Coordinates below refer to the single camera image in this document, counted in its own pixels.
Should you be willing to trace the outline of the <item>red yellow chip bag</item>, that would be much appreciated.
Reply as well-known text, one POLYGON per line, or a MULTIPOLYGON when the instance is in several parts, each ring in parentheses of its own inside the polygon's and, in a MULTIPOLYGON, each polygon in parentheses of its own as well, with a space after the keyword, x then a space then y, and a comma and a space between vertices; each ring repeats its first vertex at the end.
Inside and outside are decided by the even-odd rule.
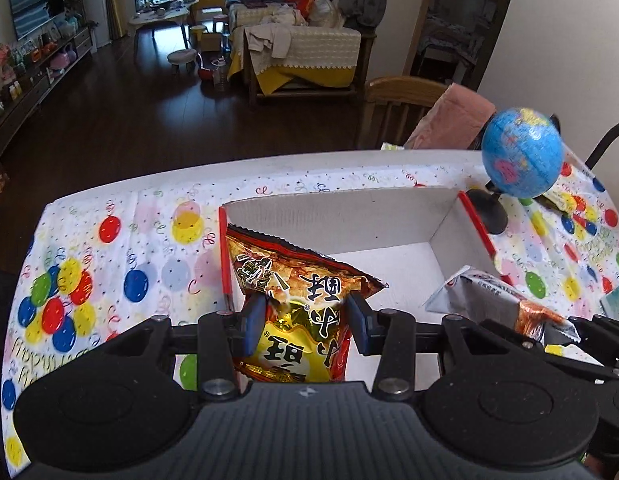
POLYGON ((244 296, 266 296, 264 327, 239 372, 259 382, 341 382, 351 330, 344 301, 365 299, 387 284, 283 238, 229 224, 229 262, 244 296))

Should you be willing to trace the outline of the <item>silver orange snack packet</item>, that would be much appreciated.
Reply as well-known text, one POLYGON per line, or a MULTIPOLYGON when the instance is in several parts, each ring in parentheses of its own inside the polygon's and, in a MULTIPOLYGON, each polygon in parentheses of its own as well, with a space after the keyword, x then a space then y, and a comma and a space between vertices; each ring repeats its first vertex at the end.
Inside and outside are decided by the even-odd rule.
POLYGON ((492 274, 464 266, 423 305, 430 313, 492 320, 544 344, 577 344, 581 336, 563 315, 542 306, 492 274))

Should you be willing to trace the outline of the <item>red cardboard box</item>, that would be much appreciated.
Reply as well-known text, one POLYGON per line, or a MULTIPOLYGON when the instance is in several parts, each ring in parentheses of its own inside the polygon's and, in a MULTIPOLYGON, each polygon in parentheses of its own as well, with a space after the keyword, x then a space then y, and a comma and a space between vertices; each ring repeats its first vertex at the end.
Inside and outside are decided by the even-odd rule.
MULTIPOLYGON (((236 224, 349 263, 387 284, 366 299, 375 310, 437 321, 424 303, 464 266, 495 272, 496 250, 468 196, 449 188, 277 195, 221 206, 222 275, 234 310, 244 296, 229 262, 226 230, 236 224)), ((343 380, 372 382, 378 359, 358 353, 351 333, 343 380)))

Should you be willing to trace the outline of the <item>balloon print tablecloth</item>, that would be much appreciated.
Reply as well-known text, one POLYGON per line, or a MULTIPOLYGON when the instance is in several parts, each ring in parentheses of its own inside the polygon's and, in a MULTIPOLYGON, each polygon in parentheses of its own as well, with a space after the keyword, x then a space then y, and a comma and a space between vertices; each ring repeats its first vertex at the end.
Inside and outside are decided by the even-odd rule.
MULTIPOLYGON (((554 190, 581 196, 583 214, 503 199, 497 269, 524 295, 564 314, 597 312, 619 284, 619 195, 609 171, 573 154, 554 190)), ((471 151, 357 151, 223 162, 92 188, 49 204, 24 259, 9 315, 2 390, 3 458, 28 458, 12 406, 40 376, 153 313, 191 322, 222 303, 218 207, 231 200, 367 188, 466 190, 486 181, 471 151)))

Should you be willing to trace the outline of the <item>tissue pack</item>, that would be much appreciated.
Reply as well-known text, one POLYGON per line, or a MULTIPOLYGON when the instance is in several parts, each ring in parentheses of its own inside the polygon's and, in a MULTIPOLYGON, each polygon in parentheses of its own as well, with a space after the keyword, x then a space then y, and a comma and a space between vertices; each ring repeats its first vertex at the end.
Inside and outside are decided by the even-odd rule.
POLYGON ((604 316, 619 321, 619 285, 600 299, 600 307, 604 316))

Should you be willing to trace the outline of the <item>opened wrapper near globe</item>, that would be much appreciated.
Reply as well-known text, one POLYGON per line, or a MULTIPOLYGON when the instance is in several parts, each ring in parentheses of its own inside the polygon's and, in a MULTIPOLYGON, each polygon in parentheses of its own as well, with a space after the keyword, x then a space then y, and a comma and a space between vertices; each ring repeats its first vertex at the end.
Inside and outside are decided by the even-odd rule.
POLYGON ((583 214, 587 209, 586 200, 581 196, 553 188, 536 196, 534 200, 558 214, 583 214))

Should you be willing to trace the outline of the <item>pink cloth on chair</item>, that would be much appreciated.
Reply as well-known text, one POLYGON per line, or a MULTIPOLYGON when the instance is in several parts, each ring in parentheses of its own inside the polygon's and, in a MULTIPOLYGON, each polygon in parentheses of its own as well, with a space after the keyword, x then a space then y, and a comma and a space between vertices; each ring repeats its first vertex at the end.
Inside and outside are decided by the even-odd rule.
POLYGON ((451 84, 418 122, 407 150, 468 150, 496 106, 461 84, 451 84))

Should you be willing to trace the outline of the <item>blue desk globe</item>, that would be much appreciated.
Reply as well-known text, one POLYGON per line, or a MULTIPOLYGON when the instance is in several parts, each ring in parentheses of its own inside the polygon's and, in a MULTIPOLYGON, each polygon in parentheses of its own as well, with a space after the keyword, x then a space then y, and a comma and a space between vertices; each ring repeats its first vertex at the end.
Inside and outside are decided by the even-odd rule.
POLYGON ((564 147, 557 116, 533 108, 510 107, 495 113, 480 134, 487 183, 467 192, 489 234, 501 234, 508 214, 500 196, 531 200, 558 180, 564 147))

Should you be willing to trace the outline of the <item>wooden chair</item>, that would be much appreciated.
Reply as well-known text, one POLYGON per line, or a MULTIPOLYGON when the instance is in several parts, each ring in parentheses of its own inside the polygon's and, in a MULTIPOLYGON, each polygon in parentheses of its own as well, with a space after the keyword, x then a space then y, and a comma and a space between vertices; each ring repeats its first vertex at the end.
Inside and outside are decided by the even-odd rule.
POLYGON ((355 148, 372 150, 383 142, 402 145, 446 89, 440 82, 413 76, 367 82, 355 148))

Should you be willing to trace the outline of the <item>small round stool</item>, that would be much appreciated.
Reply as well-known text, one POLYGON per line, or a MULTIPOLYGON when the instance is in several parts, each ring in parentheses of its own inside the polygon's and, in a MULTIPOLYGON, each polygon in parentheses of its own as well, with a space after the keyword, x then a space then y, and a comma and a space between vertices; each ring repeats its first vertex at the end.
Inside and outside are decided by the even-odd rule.
POLYGON ((188 74, 192 74, 197 66, 197 56, 198 52, 195 49, 176 50, 168 55, 168 63, 171 64, 175 74, 180 73, 182 66, 188 74))

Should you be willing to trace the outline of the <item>grey desk lamp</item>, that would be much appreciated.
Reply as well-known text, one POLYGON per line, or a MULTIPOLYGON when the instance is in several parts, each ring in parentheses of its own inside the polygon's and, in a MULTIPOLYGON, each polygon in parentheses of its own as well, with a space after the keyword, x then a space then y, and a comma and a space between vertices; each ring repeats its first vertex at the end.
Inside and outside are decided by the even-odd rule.
POLYGON ((608 130, 608 132, 598 142, 594 151, 585 160, 585 166, 588 169, 593 169, 597 165, 597 162, 602 158, 605 151, 610 145, 619 138, 619 122, 608 130))

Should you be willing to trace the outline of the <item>low tv cabinet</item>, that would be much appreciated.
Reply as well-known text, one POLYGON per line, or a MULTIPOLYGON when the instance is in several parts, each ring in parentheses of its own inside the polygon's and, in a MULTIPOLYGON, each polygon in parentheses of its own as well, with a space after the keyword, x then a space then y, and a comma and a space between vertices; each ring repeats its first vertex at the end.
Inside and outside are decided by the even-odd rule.
POLYGON ((21 79, 25 83, 23 92, 5 106, 5 113, 0 116, 0 155, 60 81, 92 54, 92 47, 92 31, 84 26, 71 38, 60 41, 55 51, 26 72, 21 79))

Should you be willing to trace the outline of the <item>sofa with cream cover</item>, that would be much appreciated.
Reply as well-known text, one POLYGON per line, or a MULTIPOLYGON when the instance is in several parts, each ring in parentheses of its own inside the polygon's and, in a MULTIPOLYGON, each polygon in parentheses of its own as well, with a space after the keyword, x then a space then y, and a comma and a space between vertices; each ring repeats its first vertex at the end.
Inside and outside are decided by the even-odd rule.
POLYGON ((254 101, 360 96, 387 0, 228 0, 227 77, 254 101))

